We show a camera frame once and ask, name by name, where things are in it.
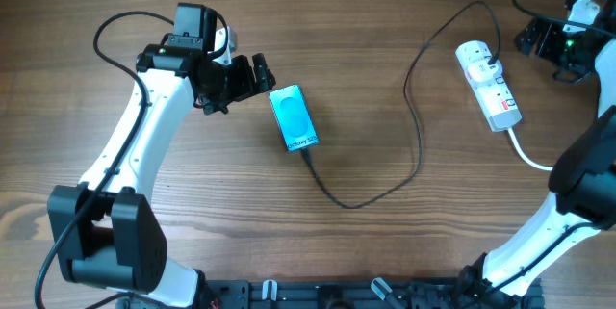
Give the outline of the blue Galaxy smartphone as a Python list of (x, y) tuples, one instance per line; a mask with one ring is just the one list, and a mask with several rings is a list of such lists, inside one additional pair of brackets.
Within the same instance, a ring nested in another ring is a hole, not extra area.
[(274, 117), (289, 152), (295, 152), (319, 142), (299, 85), (274, 90), (269, 94)]

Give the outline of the white power strip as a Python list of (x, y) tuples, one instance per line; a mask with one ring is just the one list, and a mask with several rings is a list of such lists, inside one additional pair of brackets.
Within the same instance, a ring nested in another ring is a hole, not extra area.
[(479, 87), (472, 86), (466, 77), (467, 66), (470, 63), (492, 59), (492, 53), (485, 42), (472, 40), (463, 43), (456, 49), (455, 56), (493, 132), (507, 131), (522, 120), (518, 104), (504, 81), (503, 71), (501, 77), (489, 85)]

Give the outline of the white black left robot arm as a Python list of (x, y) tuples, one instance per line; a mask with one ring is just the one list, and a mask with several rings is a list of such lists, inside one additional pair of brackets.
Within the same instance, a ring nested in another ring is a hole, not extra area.
[(271, 90), (262, 54), (236, 54), (224, 17), (181, 3), (172, 31), (148, 45), (129, 70), (134, 89), (95, 163), (47, 202), (54, 243), (47, 264), (70, 283), (109, 289), (114, 301), (157, 308), (217, 308), (202, 271), (167, 253), (151, 196), (169, 145), (186, 115), (226, 113), (230, 104)]

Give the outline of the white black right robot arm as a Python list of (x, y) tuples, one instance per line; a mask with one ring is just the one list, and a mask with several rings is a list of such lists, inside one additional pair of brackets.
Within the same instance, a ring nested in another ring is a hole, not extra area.
[(451, 290), (472, 303), (512, 308), (533, 280), (570, 248), (615, 223), (615, 0), (570, 0), (567, 19), (536, 13), (515, 39), (519, 52), (581, 81), (600, 81), (597, 118), (549, 167), (549, 193), (504, 245), (465, 267)]

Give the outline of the white USB charger adapter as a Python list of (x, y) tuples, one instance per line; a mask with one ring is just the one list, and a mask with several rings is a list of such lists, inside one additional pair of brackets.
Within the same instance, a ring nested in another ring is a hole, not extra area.
[(470, 63), (467, 66), (466, 77), (470, 84), (474, 87), (489, 85), (502, 75), (502, 64), (496, 60), (490, 64), (489, 59), (480, 60)]

